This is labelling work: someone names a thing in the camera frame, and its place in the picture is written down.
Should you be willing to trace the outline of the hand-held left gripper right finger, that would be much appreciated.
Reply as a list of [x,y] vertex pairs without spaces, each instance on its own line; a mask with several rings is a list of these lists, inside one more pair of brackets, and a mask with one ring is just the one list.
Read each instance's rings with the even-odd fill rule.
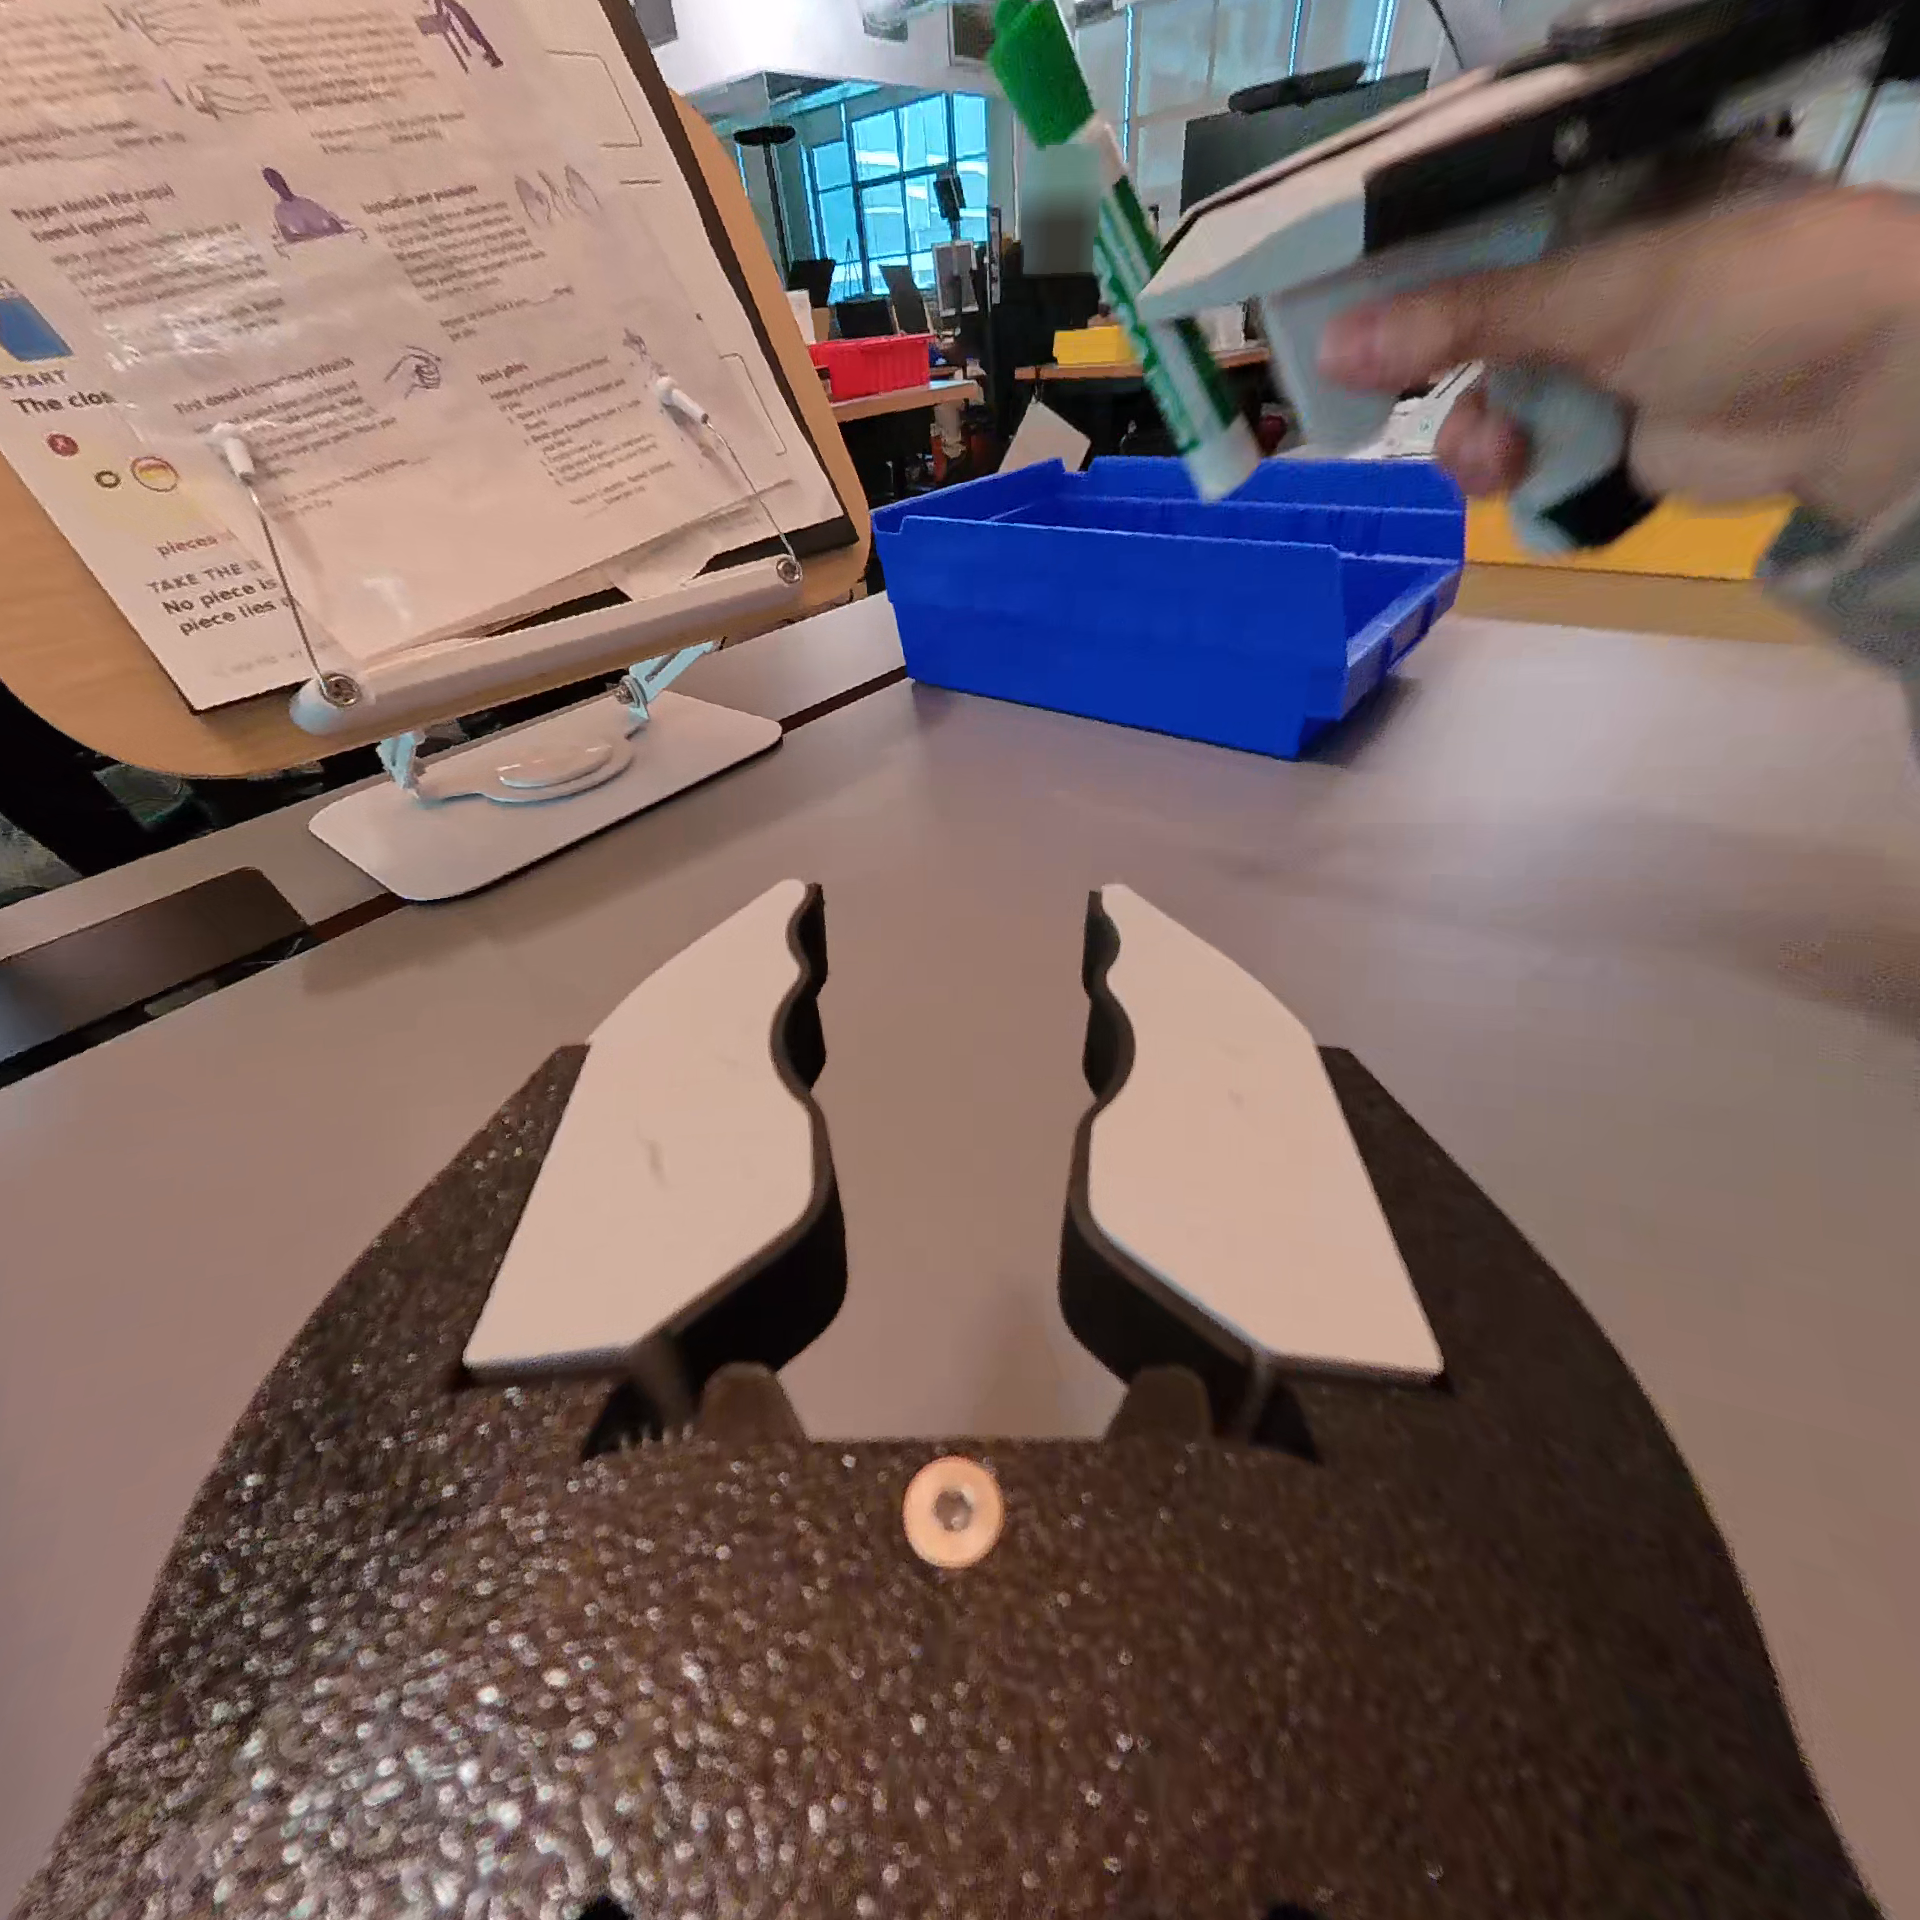
[[1309,1023],[1123,883],[1084,919],[1084,1082],[1057,1296],[1116,1381],[1181,1368],[1212,1420],[1297,1381],[1435,1389],[1442,1345]]

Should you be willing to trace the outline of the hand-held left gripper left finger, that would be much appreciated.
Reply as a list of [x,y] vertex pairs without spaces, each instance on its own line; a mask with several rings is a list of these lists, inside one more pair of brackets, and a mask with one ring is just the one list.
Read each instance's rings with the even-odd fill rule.
[[599,1021],[467,1378],[609,1378],[692,1411],[723,1369],[778,1373],[827,1331],[845,1235],[812,1093],[826,981],[822,887],[778,880]]

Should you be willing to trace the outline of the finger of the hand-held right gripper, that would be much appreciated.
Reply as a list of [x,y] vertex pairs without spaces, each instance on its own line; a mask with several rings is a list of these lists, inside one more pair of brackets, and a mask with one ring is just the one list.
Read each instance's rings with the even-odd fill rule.
[[1556,140],[1589,80],[1565,60],[1464,71],[1226,185],[1181,216],[1146,320],[1408,292],[1536,261],[1556,222]]

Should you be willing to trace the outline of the green whiteboard marker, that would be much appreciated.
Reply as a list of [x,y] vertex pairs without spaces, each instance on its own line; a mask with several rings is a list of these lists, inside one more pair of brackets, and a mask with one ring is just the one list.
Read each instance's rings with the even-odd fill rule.
[[1160,245],[1119,156],[1113,123],[1097,110],[1062,13],[1049,3],[998,3],[991,66],[1026,140],[1074,151],[1091,167],[1091,262],[1142,383],[1203,500],[1244,487],[1261,452],[1191,320],[1146,320],[1142,293],[1160,270]]

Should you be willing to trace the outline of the blue plastic bin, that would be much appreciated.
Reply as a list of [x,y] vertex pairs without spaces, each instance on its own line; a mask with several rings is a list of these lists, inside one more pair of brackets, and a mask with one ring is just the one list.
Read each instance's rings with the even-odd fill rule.
[[1465,500],[1433,461],[1040,461],[873,514],[925,687],[1296,762],[1445,617]]

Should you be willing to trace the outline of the grey desk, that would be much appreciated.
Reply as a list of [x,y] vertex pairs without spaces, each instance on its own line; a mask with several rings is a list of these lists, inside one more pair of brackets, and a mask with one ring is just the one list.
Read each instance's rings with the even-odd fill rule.
[[1915,755],[1816,645],[1452,617],[1327,754],[1230,755],[827,667],[798,727],[500,887],[350,902],[298,817],[5,914],[5,950],[230,866],[320,946],[5,1089],[5,1906],[177,1522],[369,1238],[565,1043],[776,880],[822,885],[851,1283],[817,1436],[1097,1431],[1054,1305],[1084,901],[1119,880],[1351,1049],[1633,1364],[1887,1914],[1915,1914]]

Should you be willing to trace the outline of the person's right hand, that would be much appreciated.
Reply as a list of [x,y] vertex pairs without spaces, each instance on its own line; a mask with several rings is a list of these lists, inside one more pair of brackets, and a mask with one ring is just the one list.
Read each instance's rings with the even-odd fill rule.
[[1861,527],[1915,489],[1918,204],[1833,185],[1626,226],[1360,305],[1316,364],[1350,393],[1559,371],[1626,408],[1643,492]]

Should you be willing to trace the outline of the white card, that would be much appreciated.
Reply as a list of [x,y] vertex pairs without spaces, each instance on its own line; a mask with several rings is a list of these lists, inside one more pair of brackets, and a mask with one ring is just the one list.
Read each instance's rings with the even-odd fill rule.
[[1057,461],[1062,473],[1082,473],[1091,453],[1091,435],[1040,396],[1035,390],[1002,453],[998,475]]

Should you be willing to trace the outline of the large window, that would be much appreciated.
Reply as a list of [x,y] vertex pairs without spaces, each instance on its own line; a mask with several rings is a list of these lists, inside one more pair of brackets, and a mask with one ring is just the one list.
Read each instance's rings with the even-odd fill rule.
[[753,75],[701,98],[772,242],[817,305],[885,296],[888,270],[937,288],[950,242],[986,251],[1008,204],[1008,113],[991,93]]

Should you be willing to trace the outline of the red plastic bin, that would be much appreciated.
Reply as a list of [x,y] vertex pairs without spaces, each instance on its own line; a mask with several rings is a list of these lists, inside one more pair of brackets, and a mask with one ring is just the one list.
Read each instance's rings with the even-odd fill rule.
[[931,332],[874,332],[811,342],[807,353],[827,399],[842,405],[925,386],[934,345]]

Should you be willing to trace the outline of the wooden document stand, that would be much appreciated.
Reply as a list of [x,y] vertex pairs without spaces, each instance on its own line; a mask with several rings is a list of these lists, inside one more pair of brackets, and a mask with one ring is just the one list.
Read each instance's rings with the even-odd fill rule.
[[870,519],[768,253],[710,132],[664,83],[635,5],[600,5],[657,107],[718,253],[776,359],[842,515],[802,533],[773,522],[740,551],[649,595],[572,591],[493,626],[190,713],[83,556],[5,460],[5,687],[89,751],[181,777],[282,773],[378,746],[386,781],[332,803],[315,836],[408,901],[456,898],[760,754],[772,734],[684,724],[678,769],[640,772],[638,734],[669,715],[687,662],[851,587]]

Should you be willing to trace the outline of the printed instruction sheet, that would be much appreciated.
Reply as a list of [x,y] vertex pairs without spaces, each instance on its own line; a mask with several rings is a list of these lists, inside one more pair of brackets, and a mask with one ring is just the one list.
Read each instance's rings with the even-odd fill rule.
[[5,5],[5,460],[190,713],[842,502],[600,5]]

